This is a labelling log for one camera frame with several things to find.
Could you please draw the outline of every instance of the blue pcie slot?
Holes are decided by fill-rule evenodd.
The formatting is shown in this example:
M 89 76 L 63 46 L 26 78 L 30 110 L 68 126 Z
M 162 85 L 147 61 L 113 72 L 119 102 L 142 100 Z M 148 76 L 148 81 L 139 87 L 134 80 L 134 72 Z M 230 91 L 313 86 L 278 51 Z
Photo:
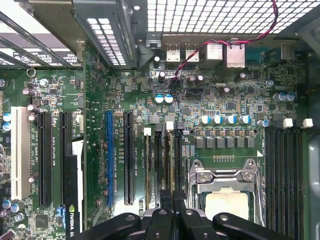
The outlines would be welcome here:
M 108 207 L 112 207 L 114 204 L 114 119 L 113 112 L 106 111 L 104 116 L 106 124 L 106 137 L 107 137 L 107 149 L 106 149 L 106 161 L 107 161 L 107 178 L 108 178 Z

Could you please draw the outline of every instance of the red wire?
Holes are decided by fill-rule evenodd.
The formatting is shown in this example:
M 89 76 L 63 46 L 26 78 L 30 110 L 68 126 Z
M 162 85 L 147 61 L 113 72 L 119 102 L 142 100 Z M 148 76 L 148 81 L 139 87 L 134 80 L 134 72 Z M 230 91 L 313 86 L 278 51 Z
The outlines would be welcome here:
M 207 45 L 207 44 L 212 44 L 212 43 L 218 43 L 218 44 L 222 44 L 222 45 L 226 45 L 226 46 L 229 46 L 229 45 L 240 45 L 240 44 L 250 44 L 252 43 L 253 41 L 257 41 L 257 40 L 260 40 L 262 38 L 264 38 L 265 36 L 267 36 L 273 29 L 274 27 L 276 26 L 277 24 L 277 18 L 278 18 L 278 7 L 277 7 L 277 3 L 276 3 L 276 0 L 271 0 L 272 1 L 272 8 L 273 8 L 273 13 L 274 13 L 274 20 L 273 20 L 273 23 L 271 24 L 269 30 L 267 30 L 266 32 L 260 34 L 258 37 L 256 38 L 253 38 L 253 39 L 248 39 L 248 40 L 239 40 L 239 41 L 235 41 L 235 42 L 226 42 L 226 41 L 222 41 L 222 40 L 209 40 L 209 41 L 206 41 L 204 43 L 201 44 L 200 47 L 198 47 L 193 53 L 191 53 L 186 60 L 184 60 L 177 68 L 177 70 L 175 71 L 175 77 L 177 78 L 178 77 L 178 74 L 179 74 L 179 71 L 184 67 L 184 65 L 187 63 L 187 61 L 189 59 L 191 59 L 197 52 L 200 51 L 200 49 Z

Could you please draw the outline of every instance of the white pci slot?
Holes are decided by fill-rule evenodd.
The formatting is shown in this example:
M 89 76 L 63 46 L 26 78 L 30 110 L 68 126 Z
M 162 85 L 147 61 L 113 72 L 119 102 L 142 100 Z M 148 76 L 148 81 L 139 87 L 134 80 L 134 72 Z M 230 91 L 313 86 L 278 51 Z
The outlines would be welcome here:
M 26 107 L 11 107 L 11 199 L 22 200 L 31 194 L 30 112 Z

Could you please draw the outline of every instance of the capacitor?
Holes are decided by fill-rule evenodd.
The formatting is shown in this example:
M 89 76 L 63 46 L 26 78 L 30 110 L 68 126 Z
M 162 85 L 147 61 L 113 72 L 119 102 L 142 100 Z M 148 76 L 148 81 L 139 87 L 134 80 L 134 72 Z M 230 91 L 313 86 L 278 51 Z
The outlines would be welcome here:
M 174 101 L 174 97 L 170 94 L 166 95 L 164 97 L 164 101 L 167 103 L 167 104 L 171 104 L 173 101 Z
M 195 83 L 196 83 L 196 84 L 201 84 L 201 83 L 203 83 L 203 82 L 204 82 L 204 76 L 198 75 L 198 77 L 196 78 Z
M 166 78 L 166 73 L 164 71 L 159 72 L 159 76 L 158 76 L 159 83 L 163 83 L 165 78 Z
M 197 77 L 195 75 L 190 75 L 187 79 L 187 82 L 192 84 L 197 80 Z
M 34 122 L 36 119 L 37 119 L 37 116 L 36 116 L 36 115 L 30 115 L 30 116 L 28 116 L 28 120 L 29 120 L 30 122 Z
M 211 121 L 210 117 L 208 115 L 204 115 L 200 117 L 200 123 L 202 124 L 209 124 Z
M 251 117 L 249 115 L 244 115 L 239 118 L 239 123 L 241 124 L 249 124 L 251 123 Z
M 216 83 L 214 85 L 216 88 L 224 88 L 225 86 L 227 86 L 225 83 Z
M 11 114 L 6 112 L 5 114 L 3 114 L 3 121 L 5 122 L 10 122 L 11 121 Z
M 20 200 L 20 201 L 14 203 L 14 204 L 11 206 L 10 209 L 11 209 L 11 211 L 12 211 L 13 213 L 17 213 L 17 212 L 21 211 L 22 209 L 24 209 L 25 206 L 26 206 L 26 203 L 25 203 L 24 201 Z
M 288 92 L 285 96 L 285 102 L 293 102 L 296 99 L 296 95 L 293 92 Z
M 0 88 L 4 88 L 6 86 L 6 81 L 3 79 L 0 79 Z
M 274 94 L 272 98 L 275 102 L 284 102 L 286 100 L 286 97 L 287 97 L 287 94 L 285 94 L 284 92 L 280 92 L 280 93 Z
M 35 105 L 32 105 L 32 104 L 29 104 L 26 109 L 30 112 L 34 112 L 34 113 L 40 113 L 42 112 L 42 109 L 38 106 L 35 106 Z
M 237 121 L 237 117 L 236 116 L 230 115 L 230 116 L 226 116 L 225 117 L 225 122 L 227 124 L 234 124 L 236 121 Z
M 241 82 L 247 78 L 247 75 L 244 72 L 241 72 L 238 76 L 234 78 L 236 83 Z
M 11 123 L 10 122 L 5 122 L 3 125 L 2 125 L 2 129 L 6 132 L 9 132 L 11 130 Z
M 37 94 L 37 92 L 34 89 L 24 88 L 22 90 L 22 94 L 25 96 L 34 97 Z
M 220 94 L 221 97 L 227 95 L 228 93 L 230 93 L 230 88 L 229 87 L 223 87 L 219 91 L 219 94 Z
M 25 218 L 25 216 L 22 213 L 18 213 L 17 215 L 15 215 L 13 217 L 13 219 L 16 223 L 22 221 L 24 218 Z
M 9 216 L 10 214 L 12 214 L 12 211 L 10 209 L 2 210 L 0 211 L 0 218 L 4 218 L 6 216 Z
M 15 200 L 7 199 L 2 203 L 3 209 L 10 209 L 12 204 L 16 203 Z
M 28 183 L 33 184 L 38 178 L 38 173 L 36 172 L 35 174 L 31 175 L 28 177 Z
M 213 123 L 213 124 L 218 125 L 218 124 L 221 124 L 221 122 L 222 122 L 222 117 L 219 116 L 219 115 L 215 115 L 215 116 L 212 118 L 212 123 Z
M 268 120 L 259 120 L 257 124 L 261 128 L 266 128 L 270 125 L 270 122 Z
M 44 87 L 46 87 L 48 85 L 48 83 L 49 83 L 49 81 L 46 78 L 42 78 L 42 79 L 39 80 L 40 87 L 44 88 Z
M 159 64 L 160 64 L 160 57 L 158 56 L 155 56 L 153 61 L 152 61 L 152 64 L 153 64 L 153 67 L 154 68 L 158 68 L 159 67 Z
M 164 101 L 164 96 L 158 94 L 158 95 L 155 96 L 154 101 L 155 101 L 157 104 L 161 104 L 161 103 Z
M 1 240 L 11 240 L 15 236 L 15 232 L 11 229 L 9 229 L 5 234 L 0 236 Z
M 268 81 L 265 82 L 265 85 L 266 85 L 267 88 L 272 88 L 274 86 L 274 84 L 275 83 L 272 80 L 268 80 Z

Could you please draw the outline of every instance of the cable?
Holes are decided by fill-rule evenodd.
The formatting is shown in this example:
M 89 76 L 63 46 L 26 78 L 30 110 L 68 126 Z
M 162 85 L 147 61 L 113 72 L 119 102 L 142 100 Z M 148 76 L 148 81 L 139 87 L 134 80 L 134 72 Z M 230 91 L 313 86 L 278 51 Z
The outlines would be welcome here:
M 248 40 L 238 40 L 238 41 L 222 41 L 222 40 L 215 40 L 215 39 L 210 39 L 209 41 L 206 41 L 204 43 L 201 44 L 201 46 L 199 46 L 196 50 L 194 50 L 193 53 L 191 53 L 177 68 L 177 70 L 175 71 L 175 77 L 178 77 L 179 71 L 184 67 L 184 65 L 187 63 L 187 61 L 189 59 L 191 59 L 197 52 L 200 51 L 201 48 L 203 48 L 204 46 L 208 45 L 208 44 L 221 44 L 221 45 L 226 45 L 226 46 L 230 46 L 230 45 L 245 45 L 245 44 L 250 44 L 252 42 L 255 41 L 259 41 L 263 38 L 265 38 L 276 26 L 277 24 L 277 20 L 278 20 L 278 16 L 279 16 L 279 12 L 278 12 L 278 6 L 276 4 L 276 0 L 271 0 L 272 1 L 272 8 L 273 8 L 273 14 L 274 14 L 274 20 L 269 28 L 269 30 L 267 30 L 266 32 L 260 34 L 258 37 L 256 38 L 251 38 Z

